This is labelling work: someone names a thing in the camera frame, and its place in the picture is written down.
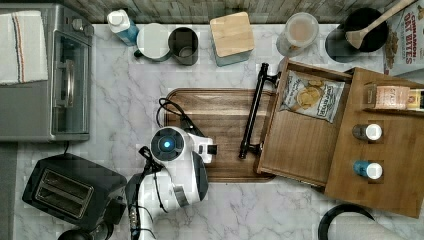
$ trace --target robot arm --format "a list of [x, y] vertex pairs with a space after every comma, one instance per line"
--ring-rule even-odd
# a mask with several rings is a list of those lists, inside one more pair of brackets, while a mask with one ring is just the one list
[[151, 141], [151, 152], [146, 149], [140, 150], [147, 160], [144, 172], [134, 175], [126, 188], [131, 240], [156, 239], [156, 217], [204, 199], [208, 190], [204, 162], [216, 154], [212, 139], [176, 127], [160, 129]]

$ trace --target toaster slot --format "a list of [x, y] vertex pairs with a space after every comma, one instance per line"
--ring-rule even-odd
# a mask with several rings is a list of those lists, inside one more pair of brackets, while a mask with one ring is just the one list
[[90, 202], [93, 187], [46, 169], [35, 198], [77, 219], [82, 218]]

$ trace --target white lid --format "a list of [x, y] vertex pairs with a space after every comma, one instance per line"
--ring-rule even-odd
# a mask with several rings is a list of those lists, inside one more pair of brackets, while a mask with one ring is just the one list
[[367, 175], [371, 179], [379, 179], [383, 175], [383, 168], [378, 163], [371, 163], [367, 167]]
[[130, 27], [130, 19], [124, 10], [113, 11], [107, 15], [110, 30], [114, 33], [124, 31]]
[[[303, 22], [307, 22], [310, 27], [310, 37], [307, 41], [297, 41], [296, 39], [294, 39], [291, 34], [290, 34], [290, 29], [292, 27], [295, 27], [296, 23], [303, 21]], [[294, 15], [292, 15], [289, 20], [287, 20], [286, 23], [286, 27], [284, 28], [284, 34], [287, 37], [287, 40], [297, 46], [297, 47], [303, 47], [303, 46], [308, 46], [309, 44], [311, 44], [317, 37], [318, 35], [318, 31], [319, 31], [319, 24], [318, 21], [316, 20], [316, 18], [314, 16], [312, 16], [309, 13], [305, 13], [305, 12], [300, 12], [300, 13], [296, 13]]]
[[151, 59], [160, 59], [169, 53], [169, 32], [158, 23], [150, 23], [140, 29], [137, 47], [140, 52]]
[[120, 11], [114, 11], [107, 15], [107, 21], [112, 25], [119, 25], [122, 20], [124, 20], [124, 16]]
[[381, 130], [381, 127], [377, 124], [370, 124], [365, 130], [365, 134], [370, 140], [375, 141], [380, 139], [381, 135], [383, 134], [383, 130]]

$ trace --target towel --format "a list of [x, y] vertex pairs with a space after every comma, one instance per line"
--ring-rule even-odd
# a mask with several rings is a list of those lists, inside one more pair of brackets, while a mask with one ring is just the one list
[[22, 11], [0, 15], [0, 84], [47, 78], [41, 12]]

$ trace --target drawer handle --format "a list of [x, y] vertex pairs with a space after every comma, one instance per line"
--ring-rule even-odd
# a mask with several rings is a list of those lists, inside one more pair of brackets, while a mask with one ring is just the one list
[[268, 63], [262, 63], [261, 70], [258, 74], [258, 83], [256, 84], [255, 95], [253, 97], [252, 106], [250, 108], [247, 125], [244, 130], [243, 140], [240, 144], [240, 159], [246, 159], [247, 151], [251, 151], [255, 155], [260, 155], [262, 152], [262, 144], [253, 145], [250, 143], [250, 138], [253, 132], [253, 126], [255, 125], [256, 113], [258, 112], [259, 102], [261, 101], [262, 90], [266, 81], [270, 81], [274, 85], [277, 84], [279, 74], [274, 76], [268, 75]]

